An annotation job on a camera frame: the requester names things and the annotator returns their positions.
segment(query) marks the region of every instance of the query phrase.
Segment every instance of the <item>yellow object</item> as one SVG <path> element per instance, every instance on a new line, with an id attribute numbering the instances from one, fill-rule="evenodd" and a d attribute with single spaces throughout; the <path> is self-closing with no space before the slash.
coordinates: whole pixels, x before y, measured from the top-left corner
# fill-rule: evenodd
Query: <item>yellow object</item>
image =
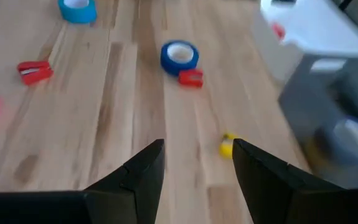
<path id="1" fill-rule="evenodd" d="M 223 135 L 222 143 L 220 144 L 220 155 L 226 159 L 233 158 L 233 140 L 238 138 L 235 134 L 225 133 Z"/>

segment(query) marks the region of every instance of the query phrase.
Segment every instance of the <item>wooden table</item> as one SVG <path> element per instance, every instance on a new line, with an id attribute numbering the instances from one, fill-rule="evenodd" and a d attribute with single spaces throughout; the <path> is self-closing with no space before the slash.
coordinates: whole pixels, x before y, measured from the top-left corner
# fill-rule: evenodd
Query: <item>wooden table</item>
<path id="1" fill-rule="evenodd" d="M 250 37 L 253 1 L 98 0 L 72 25 L 56 0 L 0 0 L 0 191 L 83 189 L 166 139 L 157 223 L 250 223 L 224 131 L 306 168 Z M 169 39 L 198 46 L 201 90 L 159 66 Z M 26 87 L 16 65 L 55 75 Z"/>

